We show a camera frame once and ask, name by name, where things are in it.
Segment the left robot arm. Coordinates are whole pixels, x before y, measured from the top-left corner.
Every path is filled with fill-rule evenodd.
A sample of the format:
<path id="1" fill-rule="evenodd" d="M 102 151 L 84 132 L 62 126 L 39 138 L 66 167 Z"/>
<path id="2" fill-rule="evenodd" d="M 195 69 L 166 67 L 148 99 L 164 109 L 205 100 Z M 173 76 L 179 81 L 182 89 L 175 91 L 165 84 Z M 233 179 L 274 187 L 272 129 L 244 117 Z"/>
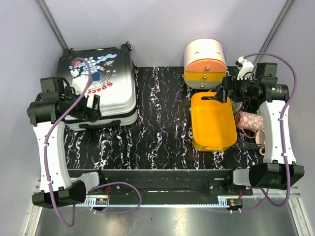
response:
<path id="1" fill-rule="evenodd" d="M 39 93 L 27 109 L 30 124 L 36 135 L 40 156 L 39 192 L 32 196 L 32 203 L 38 207 L 54 208 L 81 204 L 91 190 L 100 195 L 106 190 L 106 182 L 97 172 L 83 174 L 72 180 L 65 161 L 64 112 L 83 121 L 97 121 L 101 117 L 100 97 L 92 99 L 79 95 L 69 82 L 62 77 L 49 77 L 40 80 Z"/>

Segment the white black space suitcase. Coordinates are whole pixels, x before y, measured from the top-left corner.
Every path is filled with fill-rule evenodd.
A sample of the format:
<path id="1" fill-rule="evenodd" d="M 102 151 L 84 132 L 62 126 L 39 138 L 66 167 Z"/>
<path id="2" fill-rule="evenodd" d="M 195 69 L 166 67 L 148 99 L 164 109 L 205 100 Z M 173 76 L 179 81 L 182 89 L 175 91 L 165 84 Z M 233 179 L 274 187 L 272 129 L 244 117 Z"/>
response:
<path id="1" fill-rule="evenodd" d="M 131 59 L 132 44 L 127 41 L 119 48 L 109 47 L 64 51 L 59 58 L 57 76 L 72 82 L 71 70 L 91 75 L 92 84 L 87 95 L 100 96 L 101 118 L 87 122 L 66 116 L 65 124 L 74 131 L 127 126 L 137 119 L 135 63 Z"/>

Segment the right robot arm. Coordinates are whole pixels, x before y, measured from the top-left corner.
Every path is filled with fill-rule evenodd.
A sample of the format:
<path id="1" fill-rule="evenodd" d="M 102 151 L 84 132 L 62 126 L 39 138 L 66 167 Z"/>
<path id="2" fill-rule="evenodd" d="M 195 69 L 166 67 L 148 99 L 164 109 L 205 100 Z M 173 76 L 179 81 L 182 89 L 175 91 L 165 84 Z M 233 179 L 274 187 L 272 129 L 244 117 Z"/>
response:
<path id="1" fill-rule="evenodd" d="M 249 169 L 234 170 L 232 178 L 223 183 L 224 191 L 234 195 L 242 186 L 286 190 L 305 174 L 305 168 L 297 165 L 290 142 L 288 127 L 289 90 L 278 84 L 277 64 L 259 63 L 240 59 L 237 76 L 224 77 L 214 99 L 226 103 L 228 99 L 243 102 L 257 101 L 265 130 L 265 155 L 262 164 Z"/>

